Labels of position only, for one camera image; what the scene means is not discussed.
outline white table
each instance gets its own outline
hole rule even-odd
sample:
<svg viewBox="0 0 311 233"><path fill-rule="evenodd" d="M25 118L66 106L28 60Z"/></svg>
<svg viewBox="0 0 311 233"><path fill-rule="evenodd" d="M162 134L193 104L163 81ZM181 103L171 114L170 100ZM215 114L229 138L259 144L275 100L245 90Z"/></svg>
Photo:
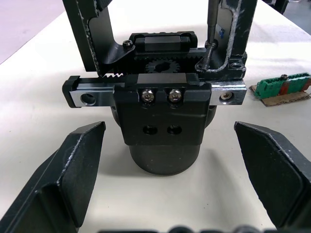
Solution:
<svg viewBox="0 0 311 233"><path fill-rule="evenodd" d="M207 1L114 1L109 6L117 42L131 32L194 30L206 38ZM174 22L166 23L169 15ZM247 46L245 83L280 74L311 72L311 36L259 0ZM99 229L229 231L240 224L273 227L248 179L236 120L283 133L311 160L311 101L265 107L248 91L242 106L221 106L205 131L199 158L185 172L158 177L141 170L124 144L110 108L70 109L61 86L86 73L64 13L0 66L0 217L35 169L76 128L104 120L107 130L99 172L81 233Z"/></svg>

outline cylindrical base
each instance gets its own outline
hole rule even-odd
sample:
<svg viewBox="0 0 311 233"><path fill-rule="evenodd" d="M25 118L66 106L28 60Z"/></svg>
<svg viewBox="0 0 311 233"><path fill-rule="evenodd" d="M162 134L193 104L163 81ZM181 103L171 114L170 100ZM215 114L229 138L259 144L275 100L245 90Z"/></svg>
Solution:
<svg viewBox="0 0 311 233"><path fill-rule="evenodd" d="M189 168L199 155L198 146L130 146L135 163L156 175L176 175Z"/></svg>

